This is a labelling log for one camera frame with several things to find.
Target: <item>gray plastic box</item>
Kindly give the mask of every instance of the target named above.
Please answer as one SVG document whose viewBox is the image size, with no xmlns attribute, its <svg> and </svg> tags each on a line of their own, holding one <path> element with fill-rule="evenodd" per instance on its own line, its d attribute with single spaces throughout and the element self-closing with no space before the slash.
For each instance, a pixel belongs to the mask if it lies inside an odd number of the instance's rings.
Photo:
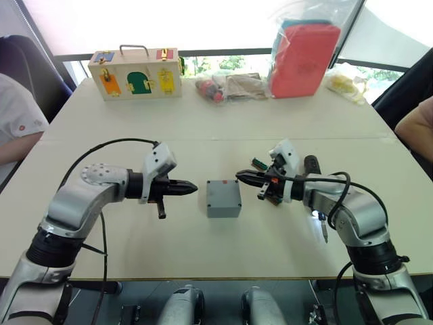
<svg viewBox="0 0 433 325">
<path fill-rule="evenodd" d="M 242 207 L 238 181 L 208 181 L 209 218 L 236 218 Z"/>
</svg>

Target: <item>plastic bag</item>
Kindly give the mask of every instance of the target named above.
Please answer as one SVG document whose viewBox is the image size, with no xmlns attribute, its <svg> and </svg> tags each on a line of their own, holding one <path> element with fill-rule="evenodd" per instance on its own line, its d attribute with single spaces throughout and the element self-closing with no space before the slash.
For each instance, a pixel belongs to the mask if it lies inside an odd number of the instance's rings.
<svg viewBox="0 0 433 325">
<path fill-rule="evenodd" d="M 325 86 L 344 98 L 362 105 L 365 103 L 364 93 L 367 91 L 367 80 L 361 72 L 349 63 L 343 63 L 325 73 Z"/>
<path fill-rule="evenodd" d="M 196 79 L 196 88 L 200 94 L 215 103 L 252 98 L 265 100 L 269 97 L 266 82 L 258 73 L 227 74 L 224 71 L 212 76 L 201 76 Z"/>
<path fill-rule="evenodd" d="M 291 1 L 277 13 L 279 26 L 268 74 L 276 98 L 314 95 L 340 31 L 357 0 Z"/>
</svg>

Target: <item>wooden box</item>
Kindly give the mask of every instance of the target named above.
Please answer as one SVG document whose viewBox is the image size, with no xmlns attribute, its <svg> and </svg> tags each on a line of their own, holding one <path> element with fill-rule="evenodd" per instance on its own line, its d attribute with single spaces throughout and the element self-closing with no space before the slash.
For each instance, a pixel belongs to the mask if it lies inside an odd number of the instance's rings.
<svg viewBox="0 0 433 325">
<path fill-rule="evenodd" d="M 181 69 L 177 49 L 146 49 L 142 45 L 97 51 L 89 62 L 93 80 L 105 100 L 180 97 Z"/>
</svg>

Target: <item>person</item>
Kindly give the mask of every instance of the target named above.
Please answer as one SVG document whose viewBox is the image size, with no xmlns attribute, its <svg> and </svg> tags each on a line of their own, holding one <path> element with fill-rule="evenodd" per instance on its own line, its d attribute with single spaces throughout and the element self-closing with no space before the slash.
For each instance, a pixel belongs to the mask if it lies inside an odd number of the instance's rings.
<svg viewBox="0 0 433 325">
<path fill-rule="evenodd" d="M 32 94 L 12 78 L 0 74 L 0 184 L 47 127 L 47 119 Z"/>
<path fill-rule="evenodd" d="M 394 131 L 410 149 L 433 163 L 433 96 L 410 111 Z"/>
</svg>

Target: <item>black chair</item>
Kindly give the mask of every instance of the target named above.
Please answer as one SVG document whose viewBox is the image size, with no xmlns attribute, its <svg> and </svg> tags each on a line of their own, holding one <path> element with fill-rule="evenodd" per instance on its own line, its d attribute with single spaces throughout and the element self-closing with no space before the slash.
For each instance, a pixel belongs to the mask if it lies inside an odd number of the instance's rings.
<svg viewBox="0 0 433 325">
<path fill-rule="evenodd" d="M 0 73 L 27 88 L 50 123 L 72 94 L 57 70 L 28 37 L 0 38 Z"/>
<path fill-rule="evenodd" d="M 429 50 L 412 68 L 389 87 L 373 103 L 373 107 L 386 124 L 394 130 L 403 117 L 417 107 L 420 102 L 432 95 L 433 49 Z M 433 180 L 433 164 L 416 152 L 412 152 L 412 155 L 430 179 Z"/>
</svg>

